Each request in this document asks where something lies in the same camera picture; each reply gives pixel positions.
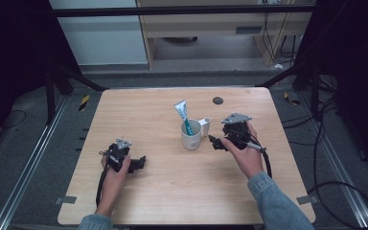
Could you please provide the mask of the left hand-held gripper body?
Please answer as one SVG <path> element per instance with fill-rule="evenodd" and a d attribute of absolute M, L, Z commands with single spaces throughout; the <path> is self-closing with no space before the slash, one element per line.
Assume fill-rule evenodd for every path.
<path fill-rule="evenodd" d="M 116 173 L 120 171 L 123 162 L 129 153 L 129 141 L 117 138 L 115 143 L 112 143 L 107 150 L 100 151 L 100 155 L 106 158 L 104 171 L 112 168 Z"/>

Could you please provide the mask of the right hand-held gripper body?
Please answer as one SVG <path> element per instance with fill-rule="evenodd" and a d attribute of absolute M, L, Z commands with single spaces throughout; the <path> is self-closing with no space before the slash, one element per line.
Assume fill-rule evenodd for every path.
<path fill-rule="evenodd" d="M 247 122 L 250 120 L 250 116 L 236 112 L 221 120 L 225 138 L 240 150 L 244 150 L 251 141 L 251 134 L 247 126 Z"/>

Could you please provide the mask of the white cup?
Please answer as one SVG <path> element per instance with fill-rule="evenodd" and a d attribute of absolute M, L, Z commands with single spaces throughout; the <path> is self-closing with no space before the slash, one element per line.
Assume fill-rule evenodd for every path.
<path fill-rule="evenodd" d="M 197 149 L 201 140 L 208 136 L 210 122 L 210 118 L 201 120 L 188 119 L 183 122 L 180 127 L 183 147 L 187 150 Z"/>

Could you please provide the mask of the green toothpaste tube white cap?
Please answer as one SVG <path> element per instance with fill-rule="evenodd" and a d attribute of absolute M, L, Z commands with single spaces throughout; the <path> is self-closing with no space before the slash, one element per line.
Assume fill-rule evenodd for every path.
<path fill-rule="evenodd" d="M 174 108 L 175 108 L 175 110 L 177 111 L 177 113 L 179 114 L 179 116 L 181 117 L 181 119 L 184 123 L 186 134 L 189 135 L 189 136 L 193 136 L 194 132 L 193 132 L 193 129 L 192 129 L 190 123 L 189 123 L 188 116 L 187 116 L 186 101 L 182 100 L 182 101 L 176 103 L 174 105 Z"/>

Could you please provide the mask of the person's left hand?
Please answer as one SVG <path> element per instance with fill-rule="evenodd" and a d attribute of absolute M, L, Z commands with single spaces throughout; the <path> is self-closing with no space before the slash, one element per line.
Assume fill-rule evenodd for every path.
<path fill-rule="evenodd" d="M 130 155 L 128 154 L 123 161 L 123 166 L 118 172 L 115 172 L 112 168 L 106 167 L 106 157 L 101 160 L 103 168 L 105 169 L 105 178 L 103 181 L 103 194 L 118 194 L 126 181 L 128 168 L 130 166 Z"/>

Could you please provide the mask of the person's right hand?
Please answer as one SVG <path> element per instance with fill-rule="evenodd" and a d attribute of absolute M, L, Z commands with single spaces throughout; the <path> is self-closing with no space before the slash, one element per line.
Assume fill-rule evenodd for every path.
<path fill-rule="evenodd" d="M 247 179 L 264 170 L 262 155 L 256 149 L 247 147 L 238 149 L 231 141 L 221 138 L 222 144 L 232 153 L 241 171 Z"/>

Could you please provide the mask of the yellow black tape strip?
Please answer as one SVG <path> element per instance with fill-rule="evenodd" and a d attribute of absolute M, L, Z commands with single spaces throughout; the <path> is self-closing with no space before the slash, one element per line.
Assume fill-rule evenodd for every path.
<path fill-rule="evenodd" d="M 298 95 L 295 92 L 285 92 L 284 98 L 286 101 L 288 101 L 290 104 L 294 105 L 300 105 L 300 100 Z"/>
<path fill-rule="evenodd" d="M 80 102 L 79 111 L 83 111 L 86 108 L 86 105 L 90 99 L 90 95 L 84 95 Z"/>

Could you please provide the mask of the black metal stand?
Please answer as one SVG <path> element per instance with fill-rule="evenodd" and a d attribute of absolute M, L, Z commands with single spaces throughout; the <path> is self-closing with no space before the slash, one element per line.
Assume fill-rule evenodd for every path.
<path fill-rule="evenodd" d="M 316 120 L 319 120 L 319 69 L 314 61 L 297 62 L 274 78 L 257 84 L 257 87 L 269 88 L 289 76 L 295 76 L 292 87 L 297 91 L 310 85 L 310 112 Z"/>
<path fill-rule="evenodd" d="M 65 66 L 50 62 L 46 67 L 44 76 L 47 102 L 47 125 L 54 121 L 56 115 L 55 87 L 57 87 L 61 95 L 71 95 L 73 93 L 74 88 L 68 80 L 69 78 L 76 80 L 95 91 L 106 90 L 106 87 L 96 84 L 95 82 L 85 78 L 82 74 Z"/>

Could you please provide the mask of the light wooden desk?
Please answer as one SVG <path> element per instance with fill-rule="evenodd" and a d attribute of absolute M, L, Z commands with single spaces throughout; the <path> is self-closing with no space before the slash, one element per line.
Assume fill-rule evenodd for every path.
<path fill-rule="evenodd" d="M 303 5 L 309 0 L 135 0 L 142 7 Z M 265 65 L 275 61 L 284 37 L 303 35 L 309 12 L 142 15 L 140 22 L 149 64 L 156 40 L 163 37 L 251 35 Z"/>

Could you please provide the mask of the white cabinet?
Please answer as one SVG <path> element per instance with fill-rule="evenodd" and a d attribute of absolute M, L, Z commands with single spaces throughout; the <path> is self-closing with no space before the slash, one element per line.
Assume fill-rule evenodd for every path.
<path fill-rule="evenodd" d="M 54 10 L 136 8 L 135 0 L 49 0 Z M 80 66 L 147 64 L 138 16 L 59 17 Z"/>

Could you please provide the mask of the black curtain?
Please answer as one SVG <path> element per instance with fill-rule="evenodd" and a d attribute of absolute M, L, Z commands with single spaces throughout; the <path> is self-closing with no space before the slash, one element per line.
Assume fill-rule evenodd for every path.
<path fill-rule="evenodd" d="M 58 20 L 25 13 L 51 8 L 49 0 L 0 0 L 0 126 L 17 97 L 45 84 L 44 68 L 21 23 L 23 18 L 39 32 L 59 65 L 75 73 L 81 71 Z"/>
<path fill-rule="evenodd" d="M 368 0 L 316 0 L 299 53 L 337 80 L 337 100 L 368 156 Z"/>

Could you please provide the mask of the grey table bracket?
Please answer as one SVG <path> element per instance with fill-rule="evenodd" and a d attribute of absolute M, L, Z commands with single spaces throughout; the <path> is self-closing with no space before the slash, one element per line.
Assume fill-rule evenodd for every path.
<path fill-rule="evenodd" d="M 314 204 L 314 203 L 317 203 L 318 201 L 319 201 L 319 198 L 316 195 L 304 195 L 304 196 L 297 197 L 297 202 L 300 205 L 308 204 L 308 203 Z"/>
<path fill-rule="evenodd" d="M 76 200 L 77 198 L 75 196 L 65 195 L 65 196 L 57 197 L 55 199 L 55 204 L 57 205 L 60 205 L 63 203 L 74 204 Z"/>

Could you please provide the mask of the aluminium floor rail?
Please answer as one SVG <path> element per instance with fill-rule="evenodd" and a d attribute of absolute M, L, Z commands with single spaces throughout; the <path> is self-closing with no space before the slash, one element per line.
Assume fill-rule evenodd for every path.
<path fill-rule="evenodd" d="M 334 147 L 326 134 L 323 122 L 317 122 L 315 119 L 311 122 L 321 137 L 321 140 L 318 140 L 317 144 L 321 146 L 323 153 L 327 157 L 335 178 L 339 182 L 339 186 L 353 211 L 358 225 L 361 228 L 368 227 L 368 201 L 365 200 L 365 197 L 362 196 L 358 190 L 345 186 L 345 183 L 354 186 L 354 182 L 337 156 Z"/>
<path fill-rule="evenodd" d="M 61 96 L 59 98 L 52 121 L 43 129 L 43 132 L 34 146 L 34 150 L 32 151 L 22 173 L 19 175 L 9 198 L 7 199 L 4 207 L 1 209 L 0 230 L 8 229 L 18 205 L 20 204 L 20 201 L 22 200 L 30 181 L 35 174 L 35 170 L 37 169 L 39 162 L 58 126 L 58 122 L 63 114 L 68 99 L 68 96 Z"/>

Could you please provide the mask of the black horizontal frame bar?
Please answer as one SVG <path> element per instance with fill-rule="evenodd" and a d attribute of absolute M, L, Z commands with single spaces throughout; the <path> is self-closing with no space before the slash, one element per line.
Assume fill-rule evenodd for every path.
<path fill-rule="evenodd" d="M 85 16 L 132 16 L 132 15 L 175 15 L 175 14 L 218 14 L 218 13 L 266 13 L 266 12 L 313 12 L 316 5 L 252 5 L 252 6 L 183 6 L 183 7 L 142 7 L 106 9 L 64 9 L 51 10 L 56 17 Z"/>

